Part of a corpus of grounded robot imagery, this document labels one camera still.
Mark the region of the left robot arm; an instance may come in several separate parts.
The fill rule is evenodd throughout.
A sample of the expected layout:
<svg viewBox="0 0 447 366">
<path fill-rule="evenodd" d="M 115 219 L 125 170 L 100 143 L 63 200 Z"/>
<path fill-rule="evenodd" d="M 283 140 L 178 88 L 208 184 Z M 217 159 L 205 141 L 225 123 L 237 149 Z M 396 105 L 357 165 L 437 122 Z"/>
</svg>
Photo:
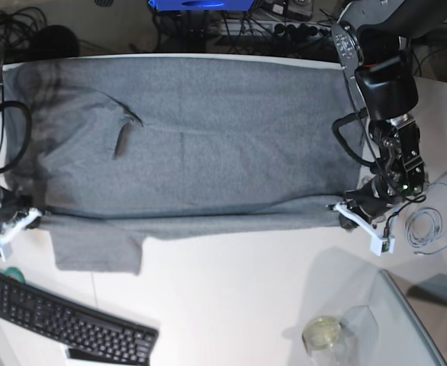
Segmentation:
<svg viewBox="0 0 447 366">
<path fill-rule="evenodd" d="M 371 160 L 372 177 L 347 191 L 334 207 L 345 229 L 361 227 L 376 255 L 394 249 L 394 221 L 410 205 L 404 230 L 417 255 L 445 232 L 441 213 L 425 207 L 430 183 L 420 155 L 420 129 L 411 112 L 419 96 L 412 46 L 447 44 L 447 1 L 347 1 L 332 24 L 352 112 L 336 120 L 333 135 L 347 152 L 340 130 L 356 122 Z"/>
</svg>

